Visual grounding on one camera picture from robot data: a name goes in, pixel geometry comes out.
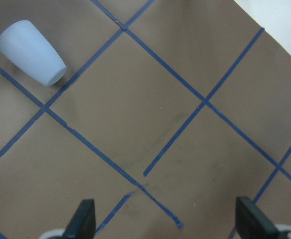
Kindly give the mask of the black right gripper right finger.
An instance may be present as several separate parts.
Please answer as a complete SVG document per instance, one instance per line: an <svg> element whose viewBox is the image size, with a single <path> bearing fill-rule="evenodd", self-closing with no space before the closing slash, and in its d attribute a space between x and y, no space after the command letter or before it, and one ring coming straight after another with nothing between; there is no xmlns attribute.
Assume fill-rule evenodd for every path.
<svg viewBox="0 0 291 239"><path fill-rule="evenodd" d="M274 224L249 197L237 197L235 230L242 239L291 239L291 226Z"/></svg>

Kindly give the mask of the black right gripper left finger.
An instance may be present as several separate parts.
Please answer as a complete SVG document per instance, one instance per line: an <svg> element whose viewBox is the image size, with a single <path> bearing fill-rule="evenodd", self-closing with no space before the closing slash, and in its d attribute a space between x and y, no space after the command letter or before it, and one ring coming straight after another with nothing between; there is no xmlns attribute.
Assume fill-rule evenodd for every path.
<svg viewBox="0 0 291 239"><path fill-rule="evenodd" d="M93 239L96 232L95 202L82 200L73 217L64 229L43 233L40 239Z"/></svg>

